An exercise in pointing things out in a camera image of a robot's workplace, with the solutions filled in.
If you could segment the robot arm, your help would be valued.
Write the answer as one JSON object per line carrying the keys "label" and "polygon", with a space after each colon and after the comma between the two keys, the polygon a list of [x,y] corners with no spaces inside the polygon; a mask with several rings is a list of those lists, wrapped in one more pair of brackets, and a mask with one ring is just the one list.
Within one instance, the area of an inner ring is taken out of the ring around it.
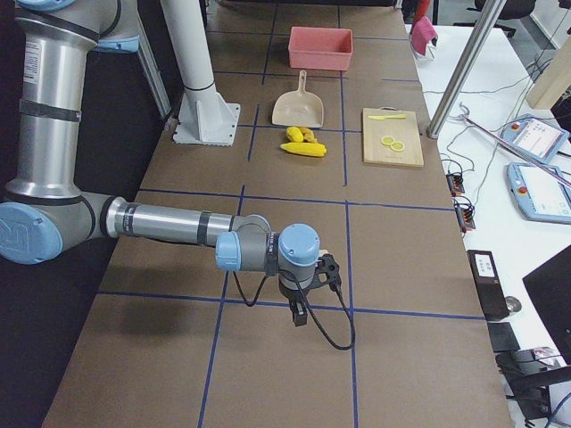
{"label": "robot arm", "polygon": [[144,205],[75,185],[87,54],[137,52],[145,41],[137,4],[19,1],[15,19],[26,46],[18,171],[1,205],[3,257],[37,264],[88,240],[121,235],[212,247],[221,270],[276,277],[296,325],[313,319],[307,296],[319,286],[324,262],[312,227],[294,224],[277,233],[258,215]]}

